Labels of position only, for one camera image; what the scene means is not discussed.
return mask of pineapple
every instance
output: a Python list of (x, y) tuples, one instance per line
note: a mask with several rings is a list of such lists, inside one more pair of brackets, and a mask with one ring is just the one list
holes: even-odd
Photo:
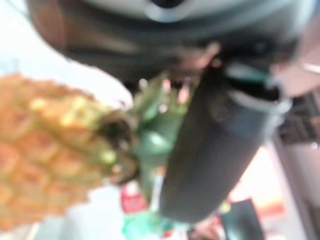
[(105, 178), (132, 177), (126, 142), (99, 134), (125, 117), (79, 89), (0, 78), (0, 230), (63, 214)]

